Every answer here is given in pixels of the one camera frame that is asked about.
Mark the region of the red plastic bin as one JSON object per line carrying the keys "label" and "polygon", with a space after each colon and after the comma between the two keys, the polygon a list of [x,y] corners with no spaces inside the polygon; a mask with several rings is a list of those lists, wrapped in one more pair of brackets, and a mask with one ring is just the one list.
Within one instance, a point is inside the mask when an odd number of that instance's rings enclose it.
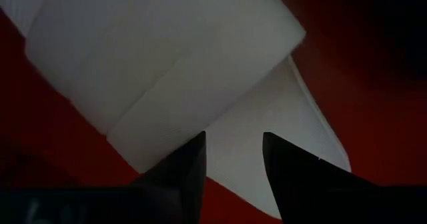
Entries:
{"label": "red plastic bin", "polygon": [[[427,67],[427,0],[281,1],[306,31],[292,59],[348,172],[379,186],[427,186],[427,79],[418,75]],[[5,184],[124,186],[142,176],[43,78],[24,46],[0,9]],[[283,222],[211,179],[207,163],[199,221]]]}

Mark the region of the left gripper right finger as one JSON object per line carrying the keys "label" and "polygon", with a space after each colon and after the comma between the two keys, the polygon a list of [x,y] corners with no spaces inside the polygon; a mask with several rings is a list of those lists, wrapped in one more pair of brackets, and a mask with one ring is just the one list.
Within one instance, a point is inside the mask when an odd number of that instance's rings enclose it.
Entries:
{"label": "left gripper right finger", "polygon": [[268,182],[284,224],[427,224],[427,186],[379,186],[271,133]]}

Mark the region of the pale pink slide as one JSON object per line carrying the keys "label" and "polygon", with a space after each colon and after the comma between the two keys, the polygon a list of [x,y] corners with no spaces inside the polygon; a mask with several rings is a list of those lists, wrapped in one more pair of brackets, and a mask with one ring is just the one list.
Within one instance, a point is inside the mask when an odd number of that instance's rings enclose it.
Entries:
{"label": "pale pink slide", "polygon": [[349,171],[292,52],[281,0],[0,0],[43,78],[137,171],[201,131],[207,175],[279,217],[265,132]]}

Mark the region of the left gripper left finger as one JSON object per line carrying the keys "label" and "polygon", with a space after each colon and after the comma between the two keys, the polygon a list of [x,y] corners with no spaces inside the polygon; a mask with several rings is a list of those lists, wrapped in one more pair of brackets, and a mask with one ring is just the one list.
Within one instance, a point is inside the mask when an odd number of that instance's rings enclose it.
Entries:
{"label": "left gripper left finger", "polygon": [[201,131],[126,186],[0,189],[0,224],[198,224],[206,163]]}

